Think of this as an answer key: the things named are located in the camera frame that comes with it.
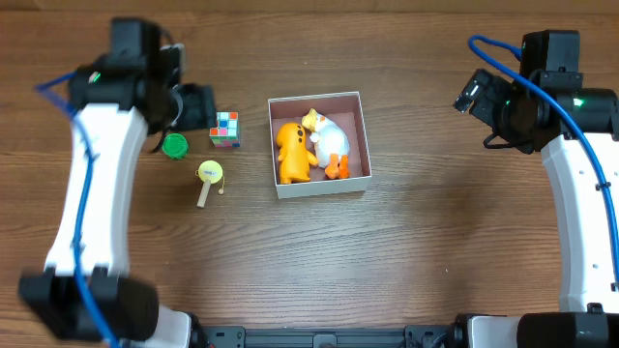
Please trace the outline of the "green round plastic toy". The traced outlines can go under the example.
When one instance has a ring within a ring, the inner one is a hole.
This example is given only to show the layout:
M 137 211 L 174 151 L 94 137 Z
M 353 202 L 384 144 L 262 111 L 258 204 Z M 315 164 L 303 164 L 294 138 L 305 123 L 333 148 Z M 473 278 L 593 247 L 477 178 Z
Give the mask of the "green round plastic toy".
M 162 144 L 163 152 L 173 160 L 184 158 L 189 151 L 186 137 L 180 133 L 168 134 Z

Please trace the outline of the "colourful puzzle cube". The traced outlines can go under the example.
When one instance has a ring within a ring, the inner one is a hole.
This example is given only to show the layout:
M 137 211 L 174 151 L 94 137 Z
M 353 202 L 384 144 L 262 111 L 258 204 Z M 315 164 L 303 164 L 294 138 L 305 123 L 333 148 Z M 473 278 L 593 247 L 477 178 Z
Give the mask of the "colourful puzzle cube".
M 209 135 L 215 147 L 240 147 L 239 114 L 237 112 L 219 111 L 216 126 L 210 129 Z

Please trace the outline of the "yellow wooden rattle drum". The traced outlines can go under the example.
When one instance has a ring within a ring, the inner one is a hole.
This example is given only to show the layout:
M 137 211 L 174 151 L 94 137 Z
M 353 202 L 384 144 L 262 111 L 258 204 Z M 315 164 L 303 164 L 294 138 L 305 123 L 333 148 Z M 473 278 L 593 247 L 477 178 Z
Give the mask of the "yellow wooden rattle drum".
M 195 171 L 195 175 L 202 181 L 202 187 L 196 202 L 198 208 L 203 209 L 205 207 L 212 185 L 220 183 L 221 187 L 218 190 L 218 194 L 224 195 L 225 179 L 223 168 L 217 161 L 203 161 Z

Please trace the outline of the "orange dinosaur toy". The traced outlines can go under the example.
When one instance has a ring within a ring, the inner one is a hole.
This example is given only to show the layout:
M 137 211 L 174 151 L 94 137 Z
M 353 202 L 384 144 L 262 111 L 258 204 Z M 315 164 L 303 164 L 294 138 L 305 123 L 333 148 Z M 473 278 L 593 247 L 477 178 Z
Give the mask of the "orange dinosaur toy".
M 307 148 L 306 140 L 305 129 L 300 124 L 286 123 L 280 127 L 276 143 L 283 185 L 310 181 L 310 170 L 318 165 L 318 159 Z

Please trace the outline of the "white plush duck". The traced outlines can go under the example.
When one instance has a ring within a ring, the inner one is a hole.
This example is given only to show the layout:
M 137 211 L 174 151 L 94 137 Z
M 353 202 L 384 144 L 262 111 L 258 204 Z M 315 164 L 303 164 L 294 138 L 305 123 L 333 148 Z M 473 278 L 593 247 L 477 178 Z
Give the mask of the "white plush duck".
M 329 179 L 347 179 L 350 144 L 347 135 L 335 122 L 312 108 L 302 118 L 302 126 L 310 132 L 318 166 Z

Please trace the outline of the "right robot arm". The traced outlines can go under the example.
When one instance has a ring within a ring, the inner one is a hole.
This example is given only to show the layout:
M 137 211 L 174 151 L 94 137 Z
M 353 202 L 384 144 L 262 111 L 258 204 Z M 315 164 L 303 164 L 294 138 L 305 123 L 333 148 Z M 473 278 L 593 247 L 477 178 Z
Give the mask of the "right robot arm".
M 517 317 L 463 314 L 448 347 L 615 347 L 618 344 L 618 99 L 584 89 L 575 72 L 529 78 L 545 101 L 486 70 L 475 71 L 454 107 L 502 138 L 502 147 L 541 153 L 561 247 L 556 312 Z

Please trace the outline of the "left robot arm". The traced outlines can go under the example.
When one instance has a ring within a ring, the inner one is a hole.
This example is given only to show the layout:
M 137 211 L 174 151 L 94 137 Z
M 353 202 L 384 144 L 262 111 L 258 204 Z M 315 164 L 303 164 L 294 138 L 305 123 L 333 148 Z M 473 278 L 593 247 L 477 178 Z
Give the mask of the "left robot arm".
M 213 114 L 206 89 L 184 85 L 184 49 L 110 53 L 37 91 L 64 112 L 73 138 L 61 222 L 39 274 L 18 294 L 60 340 L 111 347 L 205 347 L 198 318 L 162 304 L 156 289 L 130 275 L 128 220 L 137 160 L 146 137 L 181 120 Z

